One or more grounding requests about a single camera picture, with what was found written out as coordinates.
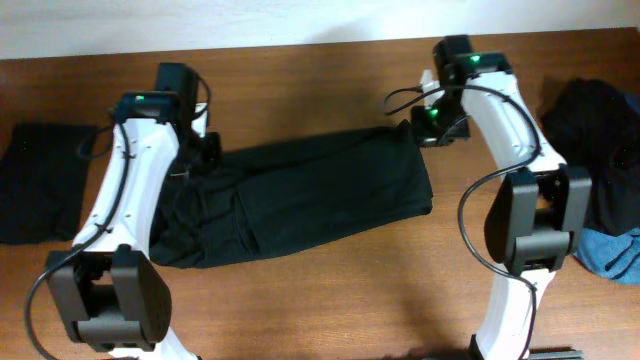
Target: white wall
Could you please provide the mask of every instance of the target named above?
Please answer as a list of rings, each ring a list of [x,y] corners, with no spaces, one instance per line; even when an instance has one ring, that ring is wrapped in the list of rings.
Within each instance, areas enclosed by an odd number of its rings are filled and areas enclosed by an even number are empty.
[[[640,0],[0,0],[0,58],[640,26]]]

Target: black cloth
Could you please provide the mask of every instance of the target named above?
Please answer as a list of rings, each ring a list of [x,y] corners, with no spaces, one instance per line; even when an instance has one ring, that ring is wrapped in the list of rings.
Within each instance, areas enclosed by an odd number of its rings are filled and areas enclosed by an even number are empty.
[[[168,177],[151,260],[206,268],[288,255],[428,214],[431,198],[406,121],[246,149],[186,184]]]
[[[0,242],[69,240],[78,231],[88,164],[76,156],[92,126],[20,124],[0,161]]]
[[[593,186],[585,227],[620,236],[640,226],[640,116],[599,80],[575,80],[541,118],[569,165],[587,167]]]

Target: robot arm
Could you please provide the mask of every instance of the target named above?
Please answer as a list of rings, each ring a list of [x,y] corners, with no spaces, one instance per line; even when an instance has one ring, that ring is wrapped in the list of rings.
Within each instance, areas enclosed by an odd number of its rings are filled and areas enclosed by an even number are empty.
[[[196,104],[198,80],[183,64],[160,64],[155,91],[125,94],[115,108],[109,166],[73,241],[73,249],[84,249],[48,278],[74,342],[114,357],[198,359],[169,327],[170,291],[149,261],[151,223],[167,174],[188,177],[220,161],[218,135],[205,134],[207,104]],[[73,249],[49,254],[47,265]],[[94,283],[107,273],[111,283]]]
[[[497,90],[533,119],[502,54],[474,53],[466,36],[450,36],[436,46],[434,57],[441,81],[434,81],[426,70],[422,89],[433,94],[425,97],[424,108],[412,109],[412,124],[420,144],[448,145],[457,137],[468,137],[464,123],[468,114],[480,128],[499,169],[534,156],[536,139],[514,106],[478,90],[436,90],[441,85],[445,89],[447,85],[471,85]],[[450,128],[459,124],[463,125],[460,126],[463,131],[451,133]],[[520,172],[504,178],[485,222],[485,241],[498,269],[528,280],[535,286],[536,296],[531,296],[523,282],[495,275],[485,320],[472,337],[470,352],[474,359],[518,359],[523,348],[528,347],[532,315],[542,294],[564,257],[573,253],[580,241],[591,187],[589,175],[584,169],[568,168],[535,122],[532,125],[538,135],[540,154]],[[548,208],[538,209],[539,197],[550,201]]]

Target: wood grain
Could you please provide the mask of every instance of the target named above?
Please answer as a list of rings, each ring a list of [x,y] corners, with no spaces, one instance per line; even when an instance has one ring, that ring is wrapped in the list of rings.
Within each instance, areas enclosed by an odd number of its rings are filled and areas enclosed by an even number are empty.
[[[221,133],[226,150],[389,125],[407,114],[385,118],[380,100],[432,67],[437,41],[2,61],[0,150],[13,123],[106,124],[106,109],[126,90],[150,88],[161,61],[188,63],[212,86],[210,130]],[[506,53],[536,116],[575,77],[640,93],[635,29],[476,36],[473,44]],[[160,268],[172,291],[178,336],[204,359],[363,359],[465,348],[483,319],[492,280],[468,254],[455,221],[462,191],[495,167],[478,129],[472,134],[469,141],[422,151],[435,192],[429,216],[279,259]],[[83,219],[106,161],[91,164]],[[470,236],[480,247],[496,189],[489,184],[468,204]],[[37,358],[22,324],[24,297],[46,254],[68,246],[0,246],[0,358]],[[54,354],[100,357],[69,342],[47,291],[36,297],[33,314]],[[640,288],[598,278],[567,259],[542,301],[533,348],[572,346],[591,359],[636,359],[639,338]]]

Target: blue fabric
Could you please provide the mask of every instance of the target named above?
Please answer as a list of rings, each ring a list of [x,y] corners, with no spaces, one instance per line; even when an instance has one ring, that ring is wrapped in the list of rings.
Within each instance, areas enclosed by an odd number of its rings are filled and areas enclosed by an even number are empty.
[[[640,228],[617,238],[584,229],[574,255],[596,275],[625,285],[640,285]]]

